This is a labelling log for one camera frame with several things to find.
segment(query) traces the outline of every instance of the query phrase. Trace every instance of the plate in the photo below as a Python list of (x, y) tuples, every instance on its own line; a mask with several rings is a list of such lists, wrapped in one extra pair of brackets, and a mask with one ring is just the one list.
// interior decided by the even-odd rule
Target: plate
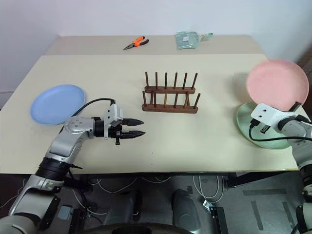
[[(253, 141), (249, 138), (249, 126), (250, 121), (253, 119), (251, 117), (252, 111), (255, 109), (257, 104), (253, 102), (245, 103), (239, 107), (236, 114), (237, 126), (242, 132), (242, 134), (251, 141), (253, 144), (260, 146), (262, 148), (268, 149), (285, 149), (290, 145), (287, 140), (273, 140), (273, 141)], [(252, 136), (254, 139), (268, 139), (275, 137), (284, 137), (284, 135), (277, 133), (273, 128), (270, 128), (265, 134), (261, 133), (260, 130), (265, 126), (264, 123), (260, 123), (258, 126), (255, 126), (252, 130)]]
[(30, 114), (40, 124), (61, 124), (82, 107), (84, 102), (84, 91), (78, 86), (58, 85), (44, 91), (35, 99)]
[(299, 102), (303, 104), (309, 93), (305, 72), (295, 63), (269, 61), (249, 72), (246, 88), (257, 104), (264, 103), (280, 111), (289, 111)]

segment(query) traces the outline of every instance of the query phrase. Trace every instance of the pliers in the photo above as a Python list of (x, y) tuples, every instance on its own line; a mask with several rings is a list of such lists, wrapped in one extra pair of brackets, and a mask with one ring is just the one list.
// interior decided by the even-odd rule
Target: pliers
[(128, 49), (131, 49), (133, 47), (138, 47), (140, 45), (145, 45), (145, 44), (147, 44), (150, 41), (150, 40), (146, 39), (145, 41), (140, 42), (140, 41), (142, 41), (144, 39), (145, 39), (145, 37), (143, 37), (143, 36), (137, 38), (131, 44), (127, 45), (123, 50), (128, 50)]

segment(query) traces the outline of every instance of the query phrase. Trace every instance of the green plate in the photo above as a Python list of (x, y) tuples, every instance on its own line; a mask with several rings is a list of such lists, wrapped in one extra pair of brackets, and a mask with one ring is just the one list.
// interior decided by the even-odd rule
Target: green plate
[[(242, 134), (251, 141), (253, 144), (269, 149), (285, 149), (289, 147), (289, 143), (287, 140), (273, 140), (273, 141), (253, 141), (249, 138), (249, 126), (250, 121), (252, 120), (251, 113), (255, 109), (257, 105), (253, 102), (245, 103), (240, 106), (236, 114), (236, 122), (238, 128), (242, 132)], [(252, 136), (254, 139), (268, 139), (275, 137), (284, 137), (284, 135), (277, 133), (273, 128), (270, 128), (265, 134), (261, 133), (260, 130), (265, 126), (264, 123), (260, 123), (258, 126), (254, 127), (252, 130)]]

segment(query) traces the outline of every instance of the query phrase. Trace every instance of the pink plate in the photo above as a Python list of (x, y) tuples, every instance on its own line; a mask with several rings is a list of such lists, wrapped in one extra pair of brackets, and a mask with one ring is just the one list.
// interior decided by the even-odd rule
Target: pink plate
[(269, 61), (257, 65), (246, 80), (249, 96), (255, 103), (264, 103), (280, 111), (289, 111), (303, 104), (308, 96), (309, 82), (295, 63)]

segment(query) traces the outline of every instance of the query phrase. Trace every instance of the blue plate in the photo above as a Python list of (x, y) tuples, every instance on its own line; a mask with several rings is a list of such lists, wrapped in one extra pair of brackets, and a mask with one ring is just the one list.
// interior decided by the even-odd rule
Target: blue plate
[(30, 114), (44, 125), (61, 124), (69, 119), (85, 102), (85, 94), (78, 86), (58, 85), (44, 91), (33, 102)]

